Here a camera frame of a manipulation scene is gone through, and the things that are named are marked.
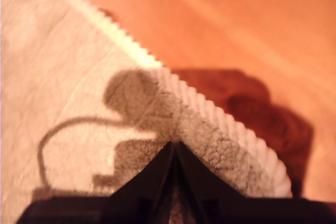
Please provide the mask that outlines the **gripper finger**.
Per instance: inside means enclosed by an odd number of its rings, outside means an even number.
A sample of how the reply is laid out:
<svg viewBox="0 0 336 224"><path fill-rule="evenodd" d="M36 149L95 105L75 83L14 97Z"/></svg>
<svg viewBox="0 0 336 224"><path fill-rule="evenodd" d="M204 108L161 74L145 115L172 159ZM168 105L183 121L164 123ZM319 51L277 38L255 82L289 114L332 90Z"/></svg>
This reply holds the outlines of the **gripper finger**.
<svg viewBox="0 0 336 224"><path fill-rule="evenodd" d="M246 223L237 207L239 192L213 174L194 153L178 142L178 175L197 223Z"/></svg>
<svg viewBox="0 0 336 224"><path fill-rule="evenodd" d="M146 167L109 197L110 223L155 223L174 167L168 142Z"/></svg>

